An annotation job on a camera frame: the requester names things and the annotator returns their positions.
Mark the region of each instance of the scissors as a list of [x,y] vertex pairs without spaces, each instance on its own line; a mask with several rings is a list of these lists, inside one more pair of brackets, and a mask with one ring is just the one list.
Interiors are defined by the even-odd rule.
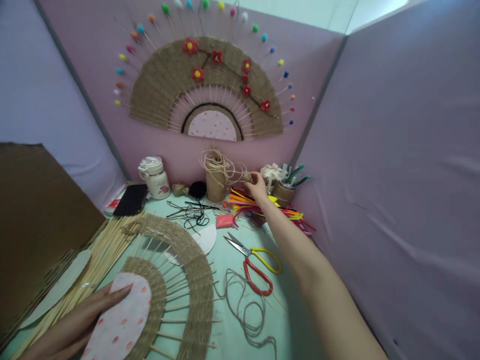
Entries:
[[[228,235],[230,236],[230,238],[228,238],[226,236],[224,236],[224,238],[235,249],[237,249],[239,252],[241,252],[243,255],[245,255],[245,261],[243,262],[243,268],[245,269],[245,276],[246,276],[246,278],[248,280],[248,283],[250,284],[250,287],[252,288],[252,290],[259,295],[263,295],[263,296],[270,295],[272,293],[272,291],[274,290],[274,285],[272,284],[272,281],[269,279],[269,277],[267,275],[265,275],[263,272],[261,272],[258,267],[256,267],[254,264],[252,264],[252,262],[249,260],[249,256],[251,254],[254,254],[258,258],[258,260],[260,260],[263,263],[263,265],[265,265],[266,268],[274,274],[280,274],[280,272],[282,271],[282,265],[280,264],[280,261],[279,261],[278,257],[276,257],[273,252],[271,252],[270,250],[265,249],[265,248],[252,247],[249,250],[245,246],[243,246],[243,244],[240,241],[238,241],[237,238],[235,236],[233,236],[231,233],[228,233]],[[271,267],[259,255],[259,252],[267,253],[267,254],[271,255],[273,257],[273,259],[276,261],[276,263],[278,265],[278,269],[274,269],[273,267]],[[269,286],[268,290],[262,291],[252,282],[252,279],[250,279],[249,267],[252,268],[253,271],[255,271],[259,276],[261,276],[267,282],[267,284]]]

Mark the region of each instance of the woven fan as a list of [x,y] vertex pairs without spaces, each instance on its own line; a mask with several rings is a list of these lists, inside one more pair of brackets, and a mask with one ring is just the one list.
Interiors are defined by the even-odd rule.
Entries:
[[[186,3],[187,9],[182,11],[183,4],[175,0],[179,11],[174,14],[180,17],[182,24],[185,24],[184,17],[188,13],[193,17],[192,2],[189,1]],[[202,4],[205,15],[211,18],[209,2],[203,1]],[[225,6],[220,2],[218,7],[221,14]],[[235,16],[237,8],[231,8],[233,27],[231,32],[225,32],[225,37],[231,38],[228,41],[197,36],[195,26],[192,36],[178,39],[177,33],[180,31],[175,31],[173,27],[169,7],[163,4],[162,9],[171,26],[168,33],[177,39],[169,42],[164,29],[168,22],[157,22],[151,15],[149,21],[152,32],[148,33],[143,25],[138,24],[131,33],[135,47],[130,44],[126,47],[133,56],[137,55],[136,48],[141,48],[141,52],[148,55],[141,68],[134,67],[125,55],[120,55],[120,59],[138,73],[134,83],[125,85],[119,82],[115,90],[119,96],[123,89],[130,93],[129,104],[120,100],[115,102],[129,107],[130,117],[189,136],[228,141],[280,135],[284,132],[284,125],[294,123],[284,117],[295,109],[289,107],[282,111],[282,106],[288,106],[295,99],[294,95],[286,92],[293,85],[285,85],[282,81],[288,78],[289,73],[283,72],[280,79],[272,83],[261,66],[262,63],[271,62],[265,61],[265,56],[257,56],[258,62],[255,62],[234,45],[237,24],[241,28],[248,22],[246,12],[242,14],[240,23],[239,17]],[[266,34],[260,39],[256,36],[258,29],[257,25],[253,25],[253,36],[248,36],[247,43],[260,40],[263,45],[267,42]],[[275,51],[272,46],[267,56],[274,56]],[[278,67],[283,65],[282,59],[276,64]],[[125,73],[122,68],[116,71],[120,76]]]
[[[102,314],[82,359],[104,355],[136,360],[144,359],[150,351],[169,359],[204,359],[208,347],[214,347],[209,344],[212,322],[218,321],[212,319],[213,301],[218,299],[213,298],[210,264],[190,234],[175,223],[150,214],[136,222],[140,226],[132,234],[136,238],[130,256],[112,285],[113,291],[114,287],[131,284],[130,294],[122,306]],[[181,266],[167,261],[164,254],[170,249]],[[178,299],[187,300],[169,305]],[[170,315],[185,308],[185,319]],[[165,333],[164,323],[184,323],[183,335]],[[178,354],[174,356],[156,345],[158,338],[178,341]]]

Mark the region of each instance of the human hand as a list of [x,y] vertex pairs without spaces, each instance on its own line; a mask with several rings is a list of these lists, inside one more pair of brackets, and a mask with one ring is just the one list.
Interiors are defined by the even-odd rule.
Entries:
[[245,186],[250,191],[250,194],[253,196],[255,201],[258,203],[268,199],[269,194],[267,193],[267,185],[265,185],[262,175],[256,171],[252,171],[250,175],[254,183],[246,182]]
[[48,329],[19,360],[67,360],[89,342],[100,313],[122,301],[130,286],[110,292],[112,284],[102,287],[78,304]]

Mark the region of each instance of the white water bottle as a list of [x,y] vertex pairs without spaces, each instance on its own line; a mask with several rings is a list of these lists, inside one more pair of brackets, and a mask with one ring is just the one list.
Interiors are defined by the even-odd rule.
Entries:
[[170,185],[164,163],[158,156],[145,157],[138,167],[140,177],[146,182],[152,198],[161,200],[170,195]]

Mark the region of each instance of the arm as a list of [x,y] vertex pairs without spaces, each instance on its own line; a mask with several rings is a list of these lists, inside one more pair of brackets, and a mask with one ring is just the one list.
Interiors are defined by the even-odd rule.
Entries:
[[360,315],[342,279],[313,242],[268,198],[265,182],[251,173],[247,183],[262,209],[278,249],[298,280],[330,360],[386,360],[387,356]]

